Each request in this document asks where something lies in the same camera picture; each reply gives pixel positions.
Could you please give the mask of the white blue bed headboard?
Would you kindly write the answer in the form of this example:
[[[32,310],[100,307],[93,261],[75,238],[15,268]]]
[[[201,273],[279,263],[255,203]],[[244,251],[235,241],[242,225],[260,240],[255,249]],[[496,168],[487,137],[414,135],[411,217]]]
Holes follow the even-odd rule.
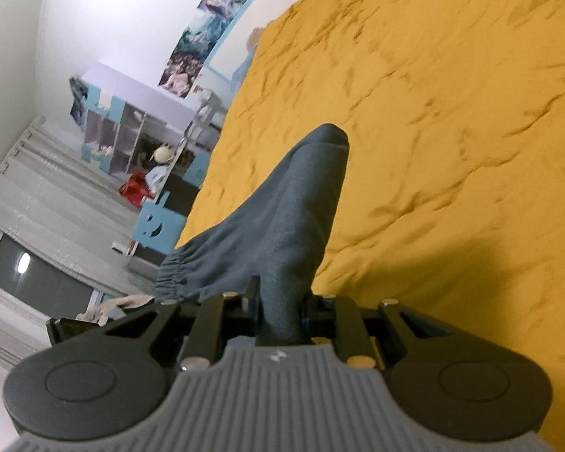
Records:
[[[232,75],[248,56],[246,45],[252,30],[267,27],[298,1],[247,0],[207,57],[198,79],[200,86],[220,98],[228,95]]]

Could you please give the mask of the blue smiley chair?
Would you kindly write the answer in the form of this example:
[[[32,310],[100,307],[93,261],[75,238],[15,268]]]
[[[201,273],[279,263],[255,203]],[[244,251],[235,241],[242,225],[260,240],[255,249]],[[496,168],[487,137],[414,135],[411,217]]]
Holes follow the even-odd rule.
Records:
[[[171,253],[186,224],[186,217],[165,206],[170,193],[163,192],[157,202],[145,201],[131,238],[142,247],[161,254]]]

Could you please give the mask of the anime wall posters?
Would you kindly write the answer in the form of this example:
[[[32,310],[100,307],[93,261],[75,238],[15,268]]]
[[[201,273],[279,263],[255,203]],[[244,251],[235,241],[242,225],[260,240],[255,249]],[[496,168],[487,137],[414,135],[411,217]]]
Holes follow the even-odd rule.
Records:
[[[172,50],[159,87],[185,98],[228,27],[248,0],[201,0]]]

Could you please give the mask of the white metal chair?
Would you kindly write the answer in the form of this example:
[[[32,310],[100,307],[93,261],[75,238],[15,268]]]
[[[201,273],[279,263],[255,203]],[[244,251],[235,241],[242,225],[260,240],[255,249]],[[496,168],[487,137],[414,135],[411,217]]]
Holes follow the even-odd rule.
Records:
[[[220,139],[228,109],[211,90],[200,89],[189,94],[188,99],[195,115],[185,128],[185,140],[206,151],[212,151]]]

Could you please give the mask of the dark teal grey pants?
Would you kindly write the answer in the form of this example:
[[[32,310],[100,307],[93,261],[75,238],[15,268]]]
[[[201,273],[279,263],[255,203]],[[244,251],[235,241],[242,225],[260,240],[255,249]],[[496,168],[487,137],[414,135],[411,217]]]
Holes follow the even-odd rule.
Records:
[[[349,157],[347,134],[316,128],[221,223],[169,254],[157,275],[158,300],[202,303],[243,292],[259,279],[262,345],[300,341],[300,303],[310,295],[330,238]]]

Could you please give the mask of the red bag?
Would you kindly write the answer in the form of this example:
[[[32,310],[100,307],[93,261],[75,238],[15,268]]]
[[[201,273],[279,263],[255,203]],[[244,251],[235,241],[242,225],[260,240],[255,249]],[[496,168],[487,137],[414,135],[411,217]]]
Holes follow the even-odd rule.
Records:
[[[141,208],[146,199],[154,198],[143,171],[133,173],[126,183],[119,188],[118,193],[136,208]]]

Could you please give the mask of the mustard yellow quilt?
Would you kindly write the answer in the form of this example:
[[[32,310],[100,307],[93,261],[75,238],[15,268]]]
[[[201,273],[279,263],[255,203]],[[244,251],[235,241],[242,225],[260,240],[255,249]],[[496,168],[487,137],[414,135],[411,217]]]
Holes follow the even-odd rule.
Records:
[[[349,137],[313,289],[535,360],[565,451],[565,0],[301,0],[263,33],[182,240],[319,125]]]

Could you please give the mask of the white blue shelf unit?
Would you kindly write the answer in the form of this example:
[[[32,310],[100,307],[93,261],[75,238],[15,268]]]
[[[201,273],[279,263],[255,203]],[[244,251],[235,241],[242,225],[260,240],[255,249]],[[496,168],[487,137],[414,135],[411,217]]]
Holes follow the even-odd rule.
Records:
[[[177,146],[196,111],[156,88],[99,63],[72,76],[70,115],[83,133],[81,158],[112,177],[148,170],[162,144]]]

